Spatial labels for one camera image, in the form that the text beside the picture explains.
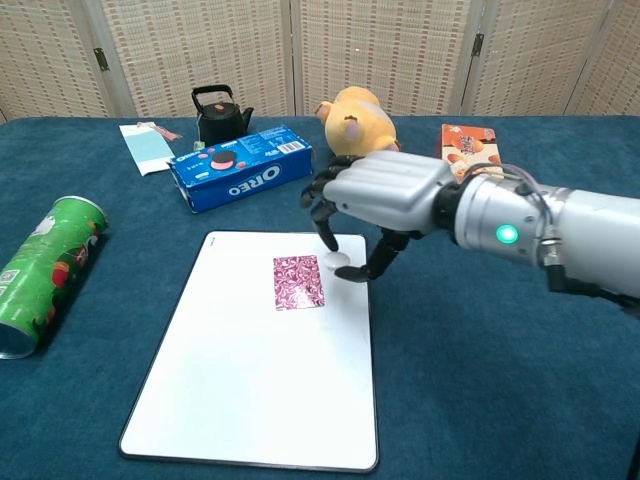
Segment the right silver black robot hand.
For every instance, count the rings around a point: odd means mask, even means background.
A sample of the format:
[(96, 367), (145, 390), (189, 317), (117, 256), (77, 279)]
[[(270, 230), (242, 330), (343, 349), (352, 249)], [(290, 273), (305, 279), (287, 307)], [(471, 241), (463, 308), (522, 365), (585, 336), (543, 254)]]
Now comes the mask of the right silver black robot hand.
[(329, 218), (341, 212), (382, 233), (362, 266), (341, 266), (335, 276), (353, 283), (379, 278), (412, 239), (437, 229), (434, 202), (454, 181), (441, 159), (390, 150), (337, 156), (303, 189), (300, 205), (311, 210), (314, 229), (331, 252), (339, 250)]

